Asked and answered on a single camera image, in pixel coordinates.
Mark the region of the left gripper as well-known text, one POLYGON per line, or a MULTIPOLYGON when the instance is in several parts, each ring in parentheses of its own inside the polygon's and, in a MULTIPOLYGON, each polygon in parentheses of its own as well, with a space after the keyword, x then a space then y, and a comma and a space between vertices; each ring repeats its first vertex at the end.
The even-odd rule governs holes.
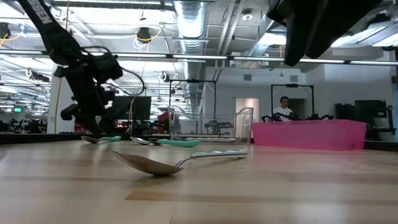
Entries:
POLYGON ((61 110, 60 116, 63 120, 72 120, 83 126, 93 134, 113 134, 116 121, 124 119, 130 108, 130 103, 126 101, 114 101, 112 106, 105 109, 106 93, 98 85, 100 72, 96 65, 91 62, 77 62, 71 65, 58 65, 54 75, 64 78, 72 91, 71 103, 61 110), (101 116, 101 129, 96 122, 96 116, 101 116))

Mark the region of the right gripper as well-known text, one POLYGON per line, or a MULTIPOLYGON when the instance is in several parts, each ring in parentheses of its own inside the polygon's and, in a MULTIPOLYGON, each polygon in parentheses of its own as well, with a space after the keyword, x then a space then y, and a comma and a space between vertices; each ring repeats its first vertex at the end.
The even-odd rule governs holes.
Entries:
POLYGON ((382 0, 270 0, 267 17, 287 26, 284 63, 318 58, 382 0))

